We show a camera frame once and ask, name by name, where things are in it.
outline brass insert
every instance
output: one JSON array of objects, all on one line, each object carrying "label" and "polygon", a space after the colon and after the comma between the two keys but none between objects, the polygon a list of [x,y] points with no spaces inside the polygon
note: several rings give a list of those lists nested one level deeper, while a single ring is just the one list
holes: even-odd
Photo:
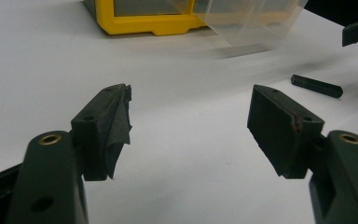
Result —
[{"label": "brass insert", "polygon": [[338,137],[344,142],[358,145],[358,137],[357,136],[347,134],[347,133],[342,133]]},{"label": "brass insert", "polygon": [[58,143],[61,140],[59,134],[49,134],[39,139],[39,144],[43,146],[49,146]]}]

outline white table surface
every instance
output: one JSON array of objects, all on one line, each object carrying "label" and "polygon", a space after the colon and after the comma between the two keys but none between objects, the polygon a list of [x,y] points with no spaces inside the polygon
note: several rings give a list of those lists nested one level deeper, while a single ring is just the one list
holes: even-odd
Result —
[{"label": "white table surface", "polygon": [[[87,182],[89,221],[314,223],[308,182],[277,177],[246,128],[252,87],[285,92],[332,130],[358,133],[358,44],[303,11],[274,50],[243,55],[209,29],[107,36],[82,2],[0,0],[0,171],[102,88],[132,85],[131,145],[115,180]],[[292,74],[341,86],[334,99]]]}]

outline clamp jaw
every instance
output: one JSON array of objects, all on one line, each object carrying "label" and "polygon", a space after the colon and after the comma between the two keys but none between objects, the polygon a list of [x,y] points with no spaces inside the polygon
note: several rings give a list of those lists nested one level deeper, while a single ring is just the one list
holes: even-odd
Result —
[{"label": "clamp jaw", "polygon": [[22,164],[0,173],[0,223],[88,223],[82,176],[113,178],[130,143],[131,86],[101,90],[72,119],[72,131],[42,133]]},{"label": "clamp jaw", "polygon": [[284,93],[254,86],[248,128],[278,175],[302,179],[310,169],[317,224],[358,224],[358,135],[332,131]]}]

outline yellow plastic bin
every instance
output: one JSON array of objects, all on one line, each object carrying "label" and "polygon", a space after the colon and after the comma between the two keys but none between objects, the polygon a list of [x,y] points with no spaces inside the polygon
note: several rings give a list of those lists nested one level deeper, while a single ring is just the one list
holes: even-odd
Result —
[{"label": "yellow plastic bin", "polygon": [[98,24],[110,35],[152,32],[180,35],[205,26],[193,14],[195,0],[85,0]]}]

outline clear plastic container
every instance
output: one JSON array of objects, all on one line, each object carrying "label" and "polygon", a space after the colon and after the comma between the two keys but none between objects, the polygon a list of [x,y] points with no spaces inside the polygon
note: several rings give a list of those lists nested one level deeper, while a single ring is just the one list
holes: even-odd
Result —
[{"label": "clear plastic container", "polygon": [[186,13],[188,0],[115,0],[115,16],[156,16]]},{"label": "clear plastic container", "polygon": [[195,14],[233,46],[286,37],[308,0],[197,0]]}]

